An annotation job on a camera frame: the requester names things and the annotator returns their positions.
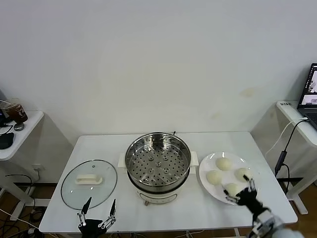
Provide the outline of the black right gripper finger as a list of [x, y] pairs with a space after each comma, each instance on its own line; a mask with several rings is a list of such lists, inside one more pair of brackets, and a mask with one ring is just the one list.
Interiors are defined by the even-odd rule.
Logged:
[[227, 189], [223, 189], [223, 192], [226, 196], [226, 199], [230, 202], [233, 202], [233, 203], [238, 203], [239, 200], [240, 200], [240, 197], [236, 196], [236, 195], [231, 195]]
[[253, 178], [249, 178], [247, 175], [243, 175], [244, 180], [248, 183], [248, 191], [255, 191], [255, 183]]

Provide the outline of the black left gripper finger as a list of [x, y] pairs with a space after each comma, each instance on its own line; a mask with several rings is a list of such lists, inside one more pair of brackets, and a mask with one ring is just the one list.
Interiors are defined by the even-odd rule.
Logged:
[[77, 213], [79, 224], [78, 227], [84, 227], [86, 226], [86, 214], [89, 210], [90, 203], [91, 203], [92, 197], [88, 199], [88, 201], [83, 205], [80, 213]]
[[100, 223], [98, 225], [98, 228], [101, 229], [109, 229], [116, 221], [116, 217], [115, 217], [115, 211], [116, 211], [116, 199], [114, 199], [111, 209], [110, 209], [110, 213], [108, 218], [105, 221], [102, 221], [102, 223]]

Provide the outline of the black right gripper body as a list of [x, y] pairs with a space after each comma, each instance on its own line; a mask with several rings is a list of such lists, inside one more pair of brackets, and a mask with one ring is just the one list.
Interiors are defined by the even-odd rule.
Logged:
[[255, 216], [258, 216], [264, 211], [262, 203], [257, 200], [257, 191], [255, 188], [245, 188], [238, 194], [237, 204], [240, 206], [246, 206], [248, 210]]

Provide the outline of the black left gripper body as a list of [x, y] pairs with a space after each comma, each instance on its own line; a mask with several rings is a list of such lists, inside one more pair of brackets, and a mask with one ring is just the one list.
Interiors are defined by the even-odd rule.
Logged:
[[107, 224], [109, 219], [97, 220], [97, 219], [84, 219], [79, 225], [79, 231], [83, 235], [102, 235], [107, 232]]

